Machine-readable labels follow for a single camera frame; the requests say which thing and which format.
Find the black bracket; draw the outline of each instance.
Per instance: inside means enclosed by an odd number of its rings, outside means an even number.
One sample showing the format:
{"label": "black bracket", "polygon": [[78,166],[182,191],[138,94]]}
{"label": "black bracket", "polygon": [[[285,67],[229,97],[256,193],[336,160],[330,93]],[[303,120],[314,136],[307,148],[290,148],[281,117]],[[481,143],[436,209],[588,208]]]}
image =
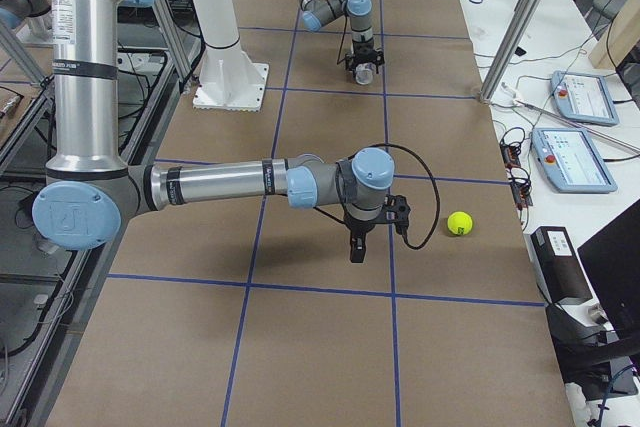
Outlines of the black bracket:
{"label": "black bracket", "polygon": [[382,49],[373,48],[373,40],[370,42],[354,42],[353,53],[344,56],[345,69],[356,75],[356,67],[360,64],[373,64],[376,66],[376,74],[380,73],[380,66],[384,65],[384,52]]}
{"label": "black bracket", "polygon": [[407,204],[407,198],[403,195],[388,195],[382,205],[380,214],[369,221],[358,220],[345,211],[344,222],[349,229],[351,252],[349,260],[352,263],[361,264],[364,262],[367,253],[367,234],[378,224],[393,224],[396,233],[406,235],[409,229],[409,214],[411,207]]}

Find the white pillar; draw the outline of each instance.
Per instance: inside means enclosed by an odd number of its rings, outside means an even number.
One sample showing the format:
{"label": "white pillar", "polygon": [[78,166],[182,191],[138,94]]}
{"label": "white pillar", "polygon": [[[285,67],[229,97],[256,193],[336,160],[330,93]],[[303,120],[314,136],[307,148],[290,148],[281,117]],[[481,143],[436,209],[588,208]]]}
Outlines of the white pillar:
{"label": "white pillar", "polygon": [[232,1],[193,3],[207,43],[194,107],[260,110],[269,66],[252,63],[242,50]]}

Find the electrical box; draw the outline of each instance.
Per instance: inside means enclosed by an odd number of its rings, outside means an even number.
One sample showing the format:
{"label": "electrical box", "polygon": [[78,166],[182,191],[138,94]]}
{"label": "electrical box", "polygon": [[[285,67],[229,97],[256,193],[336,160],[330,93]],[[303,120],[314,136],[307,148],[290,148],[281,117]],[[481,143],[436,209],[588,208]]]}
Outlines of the electrical box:
{"label": "electrical box", "polygon": [[567,229],[540,227],[531,243],[552,303],[578,305],[593,298]]}

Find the table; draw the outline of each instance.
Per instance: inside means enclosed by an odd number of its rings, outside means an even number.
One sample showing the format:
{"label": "table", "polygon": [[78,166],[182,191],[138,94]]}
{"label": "table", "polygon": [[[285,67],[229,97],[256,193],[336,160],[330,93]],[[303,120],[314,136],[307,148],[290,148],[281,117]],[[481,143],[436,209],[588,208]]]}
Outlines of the table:
{"label": "table", "polygon": [[[469,0],[460,0],[473,42],[476,54],[491,56],[495,54],[502,41],[513,15],[513,8],[517,0],[484,0],[481,4],[473,4]],[[540,5],[520,42],[527,54],[521,58],[515,57],[507,69],[503,82],[515,87],[518,78],[523,75],[549,78],[556,70],[567,70],[585,73],[611,74],[611,71],[594,69],[588,59],[588,53],[593,49],[596,40],[573,0],[541,0]],[[583,45],[583,53],[578,50],[567,52],[573,47]],[[541,61],[528,62],[530,59],[556,57]],[[491,63],[490,58],[477,56],[480,75],[484,76]],[[607,77],[607,84],[614,100],[630,98],[629,93],[617,76]],[[521,78],[518,90],[524,99],[536,106],[543,106],[551,93],[548,80]],[[510,95],[498,89],[493,102],[500,105],[511,105]],[[553,101],[546,103],[547,110],[554,111]],[[635,146],[640,146],[640,110],[633,102],[616,105],[620,117],[620,124],[615,127],[596,127],[615,138],[621,139]],[[522,110],[521,113],[534,121],[537,113]],[[520,126],[527,132],[531,125],[509,109],[492,108],[492,115],[496,121],[506,127]],[[541,127],[559,126],[558,122],[548,117],[540,118]],[[503,129],[496,124],[498,137]],[[628,151],[621,151],[612,145],[603,143],[593,137],[596,146],[603,157],[626,157]],[[622,162],[608,164],[608,167],[618,184],[618,190],[607,195],[559,194],[546,180],[537,162],[529,156],[529,145],[525,142],[521,158],[525,166],[529,165],[532,179],[532,198],[534,206],[529,209],[529,221],[525,235],[532,233],[542,225],[565,226],[574,247],[582,245],[593,234],[599,231],[612,219],[640,198],[640,169],[636,162]],[[587,315],[587,308],[597,303],[597,299],[581,305],[566,306],[574,317],[587,325],[594,325]],[[612,399],[607,402],[611,411],[605,416],[603,425],[634,425],[640,418],[640,397]]]}
{"label": "table", "polygon": [[[453,237],[442,219],[413,252],[377,228],[354,265],[347,232],[281,198],[137,218],[74,332],[47,425],[569,425],[458,0],[373,0],[387,65],[367,87],[334,65],[341,24],[311,34],[295,0],[234,4],[244,50],[270,63],[262,110],[198,111],[184,97],[158,162],[332,160],[398,142],[436,172],[443,213],[469,211],[475,230]],[[434,200],[396,159],[415,242]]]}

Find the blue joint cap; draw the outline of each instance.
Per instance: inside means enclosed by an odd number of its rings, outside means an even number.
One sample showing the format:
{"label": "blue joint cap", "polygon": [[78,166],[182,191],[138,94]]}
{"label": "blue joint cap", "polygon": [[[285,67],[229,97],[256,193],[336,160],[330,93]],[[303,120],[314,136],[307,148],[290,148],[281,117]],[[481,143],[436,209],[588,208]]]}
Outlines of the blue joint cap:
{"label": "blue joint cap", "polygon": [[367,147],[356,154],[351,162],[358,182],[374,190],[387,190],[393,184],[395,163],[384,150]]}
{"label": "blue joint cap", "polygon": [[22,20],[13,12],[9,12],[7,9],[0,7],[0,22],[13,30],[20,25]]}
{"label": "blue joint cap", "polygon": [[371,13],[371,0],[347,0],[347,10],[350,15],[362,17]]}
{"label": "blue joint cap", "polygon": [[120,3],[120,7],[136,7],[136,8],[147,8],[153,7],[153,3],[156,0],[123,0]]}
{"label": "blue joint cap", "polygon": [[312,209],[318,203],[318,185],[307,167],[287,170],[287,198],[294,209]]}
{"label": "blue joint cap", "polygon": [[303,12],[302,21],[304,22],[307,30],[309,30],[310,32],[318,32],[322,28],[322,23],[313,14],[313,12]]}
{"label": "blue joint cap", "polygon": [[115,202],[83,182],[48,185],[36,197],[32,213],[40,233],[69,250],[98,247],[112,240],[122,224]]}

